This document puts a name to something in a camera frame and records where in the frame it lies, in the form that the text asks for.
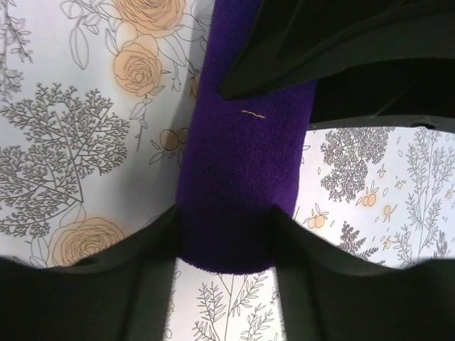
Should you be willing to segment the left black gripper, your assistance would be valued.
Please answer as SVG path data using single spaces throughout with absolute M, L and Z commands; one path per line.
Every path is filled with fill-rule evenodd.
M 453 1 L 263 1 L 218 89 L 240 99 L 323 78 L 311 130 L 453 132 L 453 57 Z

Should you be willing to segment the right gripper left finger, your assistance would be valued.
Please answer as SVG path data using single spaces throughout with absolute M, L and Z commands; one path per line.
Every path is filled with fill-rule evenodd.
M 179 211 L 69 267 L 1 259 L 2 340 L 162 340 Z

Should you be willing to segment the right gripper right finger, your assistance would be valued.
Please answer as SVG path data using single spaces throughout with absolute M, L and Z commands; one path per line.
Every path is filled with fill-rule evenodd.
M 272 210 L 288 340 L 453 340 L 454 261 L 391 269 L 348 254 Z

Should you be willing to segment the purple towel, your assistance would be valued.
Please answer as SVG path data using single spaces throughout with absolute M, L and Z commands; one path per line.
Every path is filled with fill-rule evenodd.
M 258 1 L 216 1 L 176 202 L 179 257 L 199 269 L 268 269 L 274 205 L 294 211 L 315 82 L 227 101 L 218 85 L 247 40 Z

